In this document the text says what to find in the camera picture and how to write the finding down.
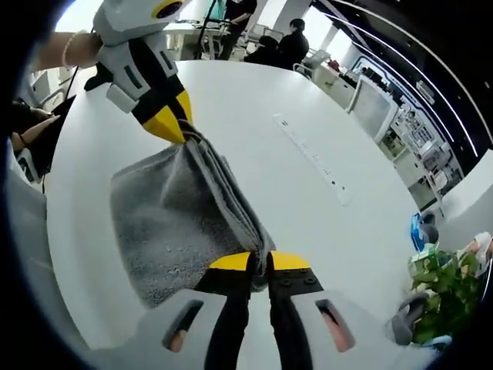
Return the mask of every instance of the wall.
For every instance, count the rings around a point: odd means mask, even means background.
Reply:
[[[351,68],[354,66],[354,63],[363,55],[362,52],[360,52],[356,46],[351,45],[349,50],[347,51],[346,56],[338,61],[339,65],[341,67],[347,68],[351,70]]]
[[[259,23],[260,16],[263,15],[263,12],[267,12],[266,14],[270,14],[270,5],[267,5],[267,3],[272,3],[272,2],[278,2],[279,0],[257,0],[257,8],[255,9],[255,12],[252,14],[250,17],[250,20],[248,21],[248,25],[246,29],[252,28],[255,24]]]
[[[290,22],[295,18],[303,18],[305,12],[310,7],[311,0],[287,0],[277,17],[274,28],[284,35],[290,33]]]

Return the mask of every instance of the table surface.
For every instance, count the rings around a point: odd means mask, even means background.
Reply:
[[[195,125],[223,154],[278,250],[301,254],[326,289],[343,291],[384,322],[402,299],[411,215],[401,178],[359,125],[301,75],[241,62],[178,62]],[[105,98],[81,92],[52,164],[48,233],[67,308],[91,348],[121,345],[146,309],[112,229],[112,175],[167,146]],[[293,144],[280,114],[350,194],[334,189]],[[279,368],[266,291],[253,294],[238,368]]]

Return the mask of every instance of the gray towel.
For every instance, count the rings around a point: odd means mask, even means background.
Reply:
[[[185,144],[125,168],[111,182],[122,260],[149,308],[194,288],[217,258],[244,251],[257,256],[252,289],[260,290],[275,249],[224,158],[188,123],[180,125]]]

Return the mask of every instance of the black cable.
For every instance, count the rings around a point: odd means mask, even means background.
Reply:
[[[75,75],[77,74],[78,71],[79,71],[79,66],[76,66],[74,74],[70,78],[69,87],[67,89],[67,92],[65,93],[65,99],[63,100],[64,102],[69,98],[70,88],[72,87],[72,84],[74,83]]]
[[[206,31],[207,23],[210,20],[210,15],[213,12],[214,5],[216,4],[217,0],[213,0],[213,2],[210,4],[209,11],[207,12],[206,18],[203,20],[203,25],[202,29],[200,30],[199,34],[199,41],[197,41],[197,45],[195,48],[195,53],[193,55],[193,58],[195,60],[200,59],[200,56],[202,55],[202,39],[203,39],[203,34]]]

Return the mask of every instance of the potted plant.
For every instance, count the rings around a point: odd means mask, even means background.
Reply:
[[[479,301],[478,262],[473,253],[436,251],[423,260],[422,271],[413,277],[413,289],[430,298],[415,322],[413,342],[423,345],[443,335],[453,336],[468,326]]]

